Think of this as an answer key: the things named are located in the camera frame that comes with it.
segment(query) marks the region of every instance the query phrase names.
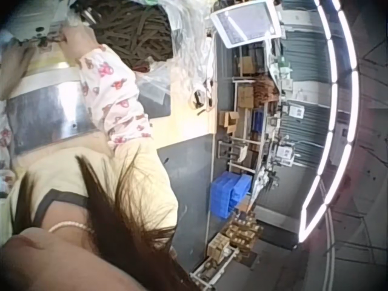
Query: woman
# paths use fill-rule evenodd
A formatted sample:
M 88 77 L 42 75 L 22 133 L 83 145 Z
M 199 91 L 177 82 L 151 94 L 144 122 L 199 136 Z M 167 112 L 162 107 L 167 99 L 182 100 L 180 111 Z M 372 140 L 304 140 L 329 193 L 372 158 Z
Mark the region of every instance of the woman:
M 135 74 L 90 28 L 63 29 L 84 102 L 115 157 L 61 150 L 32 165 L 1 213 L 3 284 L 16 290 L 196 290 L 169 254 L 178 203 Z

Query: plastic bag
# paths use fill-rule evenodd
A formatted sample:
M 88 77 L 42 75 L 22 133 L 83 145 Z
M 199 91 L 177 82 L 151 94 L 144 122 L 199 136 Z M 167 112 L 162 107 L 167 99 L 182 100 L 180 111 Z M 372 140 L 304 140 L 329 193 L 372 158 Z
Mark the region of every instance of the plastic bag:
M 137 3 L 148 0 L 132 0 Z M 166 11 L 172 30 L 173 66 L 179 69 L 182 89 L 194 94 L 195 88 L 206 80 L 207 58 L 206 18 L 210 15 L 208 0 L 158 0 Z
M 172 63 L 171 60 L 154 62 L 152 58 L 150 58 L 149 63 L 150 71 L 148 73 L 135 72 L 136 85 L 143 97 L 163 105 L 165 95 L 170 94 Z

